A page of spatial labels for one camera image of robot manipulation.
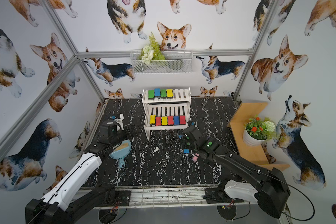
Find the wire basket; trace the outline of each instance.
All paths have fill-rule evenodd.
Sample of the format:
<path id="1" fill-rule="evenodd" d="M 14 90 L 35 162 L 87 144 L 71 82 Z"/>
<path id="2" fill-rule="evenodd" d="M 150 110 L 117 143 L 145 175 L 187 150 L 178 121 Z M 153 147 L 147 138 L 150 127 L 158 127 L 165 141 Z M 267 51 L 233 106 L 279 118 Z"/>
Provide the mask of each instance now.
<path id="1" fill-rule="evenodd" d="M 136 74 L 172 74 L 192 72 L 192 49 L 161 50 L 166 60 L 151 60 L 150 64 L 139 60 L 141 50 L 131 51 L 131 62 Z"/>

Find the brush bristles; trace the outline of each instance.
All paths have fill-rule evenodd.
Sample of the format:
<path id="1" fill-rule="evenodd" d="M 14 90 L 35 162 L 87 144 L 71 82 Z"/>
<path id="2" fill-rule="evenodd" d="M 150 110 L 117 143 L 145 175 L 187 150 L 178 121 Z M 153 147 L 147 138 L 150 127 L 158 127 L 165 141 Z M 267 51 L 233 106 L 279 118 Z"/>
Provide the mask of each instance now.
<path id="1" fill-rule="evenodd" d="M 126 147 L 128 147 L 128 146 L 129 146 L 129 145 L 128 145 L 127 142 L 126 142 L 126 143 L 123 143 L 123 144 L 121 144 L 120 146 L 118 146 L 115 150 L 113 150 L 113 152 L 114 152 L 114 151 L 121 150 L 121 149 L 126 148 Z"/>

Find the black marble surface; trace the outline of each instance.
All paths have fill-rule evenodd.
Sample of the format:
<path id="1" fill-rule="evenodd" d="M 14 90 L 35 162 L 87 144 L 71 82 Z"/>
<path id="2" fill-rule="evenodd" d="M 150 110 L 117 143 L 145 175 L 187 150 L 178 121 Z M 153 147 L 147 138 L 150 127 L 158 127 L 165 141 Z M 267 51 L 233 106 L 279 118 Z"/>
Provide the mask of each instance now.
<path id="1" fill-rule="evenodd" d="M 236 108 L 230 97 L 192 98 L 191 118 L 205 136 L 218 139 L 237 153 L 234 137 L 226 127 Z M 214 162 L 198 159 L 182 150 L 179 130 L 152 131 L 148 141 L 143 130 L 145 113 L 140 99 L 109 100 L 101 121 L 113 113 L 124 115 L 124 124 L 142 125 L 139 135 L 132 139 L 132 151 L 125 158 L 126 166 L 118 168 L 118 161 L 105 158 L 83 187 L 107 182 L 116 186 L 218 184 L 231 177 L 228 169 Z M 93 141 L 98 138 L 99 130 Z"/>

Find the white pot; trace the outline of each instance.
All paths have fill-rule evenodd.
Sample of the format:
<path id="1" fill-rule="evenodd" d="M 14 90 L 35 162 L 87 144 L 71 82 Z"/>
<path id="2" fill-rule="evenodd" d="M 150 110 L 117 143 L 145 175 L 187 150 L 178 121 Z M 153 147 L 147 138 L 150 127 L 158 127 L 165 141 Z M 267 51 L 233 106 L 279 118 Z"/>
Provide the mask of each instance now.
<path id="1" fill-rule="evenodd" d="M 244 133 L 242 134 L 242 140 L 248 146 L 260 146 L 265 140 L 257 140 L 249 135 L 249 133 L 244 129 Z"/>

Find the blue dustpan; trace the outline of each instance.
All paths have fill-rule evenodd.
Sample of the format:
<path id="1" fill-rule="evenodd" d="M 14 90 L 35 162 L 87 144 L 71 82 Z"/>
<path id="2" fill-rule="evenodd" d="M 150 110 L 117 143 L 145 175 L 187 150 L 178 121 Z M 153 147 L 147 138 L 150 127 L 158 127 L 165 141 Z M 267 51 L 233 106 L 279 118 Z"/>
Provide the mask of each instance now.
<path id="1" fill-rule="evenodd" d="M 131 152 L 132 143 L 129 140 L 122 141 L 121 145 L 117 146 L 115 150 L 110 154 L 112 159 L 118 159 L 118 166 L 123 168 L 126 166 L 124 158 Z"/>

